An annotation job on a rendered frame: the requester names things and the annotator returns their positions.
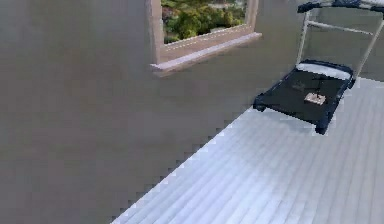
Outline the beige framed window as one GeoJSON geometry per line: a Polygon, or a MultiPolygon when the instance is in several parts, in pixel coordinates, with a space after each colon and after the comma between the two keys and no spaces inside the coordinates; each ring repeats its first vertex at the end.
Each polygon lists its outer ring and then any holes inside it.
{"type": "Polygon", "coordinates": [[[259,0],[247,0],[245,23],[242,25],[170,44],[164,43],[161,1],[145,0],[145,6],[151,52],[149,68],[159,77],[168,76],[262,36],[255,30],[259,0]]]}

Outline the small tan flat object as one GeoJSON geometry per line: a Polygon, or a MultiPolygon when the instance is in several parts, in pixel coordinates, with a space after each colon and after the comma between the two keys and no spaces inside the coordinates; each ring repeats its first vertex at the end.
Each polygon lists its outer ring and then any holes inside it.
{"type": "Polygon", "coordinates": [[[317,105],[323,105],[326,101],[326,97],[317,93],[308,93],[304,100],[317,105]]]}

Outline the dark blue treadmill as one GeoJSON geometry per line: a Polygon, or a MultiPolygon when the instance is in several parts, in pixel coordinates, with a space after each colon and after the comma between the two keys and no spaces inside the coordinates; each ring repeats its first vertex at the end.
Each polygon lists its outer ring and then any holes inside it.
{"type": "Polygon", "coordinates": [[[316,133],[323,135],[345,91],[351,89],[360,76],[384,28],[384,0],[308,0],[300,4],[297,11],[304,15],[304,19],[295,66],[268,90],[257,95],[252,107],[260,112],[269,108],[308,122],[315,126],[316,133]],[[333,27],[331,24],[312,20],[311,11],[331,7],[368,10],[382,15],[381,22],[376,31],[371,34],[372,39],[356,70],[342,64],[302,58],[308,28],[310,26],[325,29],[333,27]],[[325,96],[325,103],[317,105],[306,102],[304,98],[308,93],[325,96]]]}

